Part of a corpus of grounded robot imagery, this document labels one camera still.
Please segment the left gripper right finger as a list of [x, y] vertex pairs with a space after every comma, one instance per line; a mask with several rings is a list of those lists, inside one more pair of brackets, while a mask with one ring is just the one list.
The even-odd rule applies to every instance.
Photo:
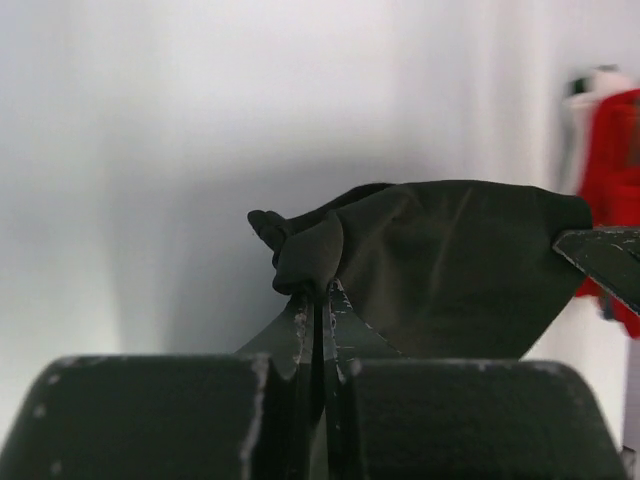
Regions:
[[623, 479], [582, 377], [550, 361], [403, 357], [340, 283], [322, 308], [332, 479]]

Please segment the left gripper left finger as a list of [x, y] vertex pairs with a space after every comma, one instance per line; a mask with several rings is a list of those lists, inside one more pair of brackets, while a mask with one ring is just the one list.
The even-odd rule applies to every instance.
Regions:
[[314, 303], [295, 296], [234, 354], [78, 355], [33, 382], [5, 479], [305, 479]]

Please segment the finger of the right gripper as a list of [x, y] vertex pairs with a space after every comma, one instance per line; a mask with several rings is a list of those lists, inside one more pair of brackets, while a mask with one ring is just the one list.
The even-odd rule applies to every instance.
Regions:
[[566, 230], [553, 250], [634, 314], [639, 314], [639, 228]]

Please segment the black t shirt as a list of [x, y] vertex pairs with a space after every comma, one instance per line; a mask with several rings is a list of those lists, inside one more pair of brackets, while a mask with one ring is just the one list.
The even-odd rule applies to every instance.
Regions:
[[253, 210], [274, 289], [322, 299], [342, 286], [357, 316], [416, 358], [520, 358], [583, 284], [552, 249], [588, 229], [579, 197], [476, 180], [359, 186], [302, 215]]

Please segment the red folded t shirt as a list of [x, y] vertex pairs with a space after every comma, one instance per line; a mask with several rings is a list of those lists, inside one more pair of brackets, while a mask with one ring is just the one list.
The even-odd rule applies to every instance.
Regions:
[[593, 224], [639, 224], [639, 91], [604, 99], [592, 115], [579, 196]]

